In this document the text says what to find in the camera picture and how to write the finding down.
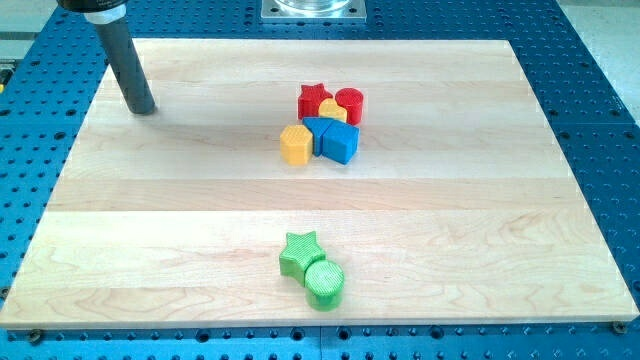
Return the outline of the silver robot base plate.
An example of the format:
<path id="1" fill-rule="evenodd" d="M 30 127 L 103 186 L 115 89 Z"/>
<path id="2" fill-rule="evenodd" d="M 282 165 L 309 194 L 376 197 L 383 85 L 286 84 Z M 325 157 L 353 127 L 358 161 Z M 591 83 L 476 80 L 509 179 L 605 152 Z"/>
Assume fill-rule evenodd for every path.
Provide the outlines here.
<path id="1" fill-rule="evenodd" d="M 365 22 L 365 0 L 262 0 L 260 17 L 265 23 Z"/>

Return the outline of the black robot arm flange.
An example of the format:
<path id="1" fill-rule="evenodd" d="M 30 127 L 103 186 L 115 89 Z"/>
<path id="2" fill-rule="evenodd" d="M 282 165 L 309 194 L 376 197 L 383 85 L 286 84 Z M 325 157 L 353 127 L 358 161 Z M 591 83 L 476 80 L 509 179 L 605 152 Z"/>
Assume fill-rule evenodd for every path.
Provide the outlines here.
<path id="1" fill-rule="evenodd" d="M 60 7 L 78 13 L 95 13 L 114 9 L 128 0 L 57 0 Z"/>

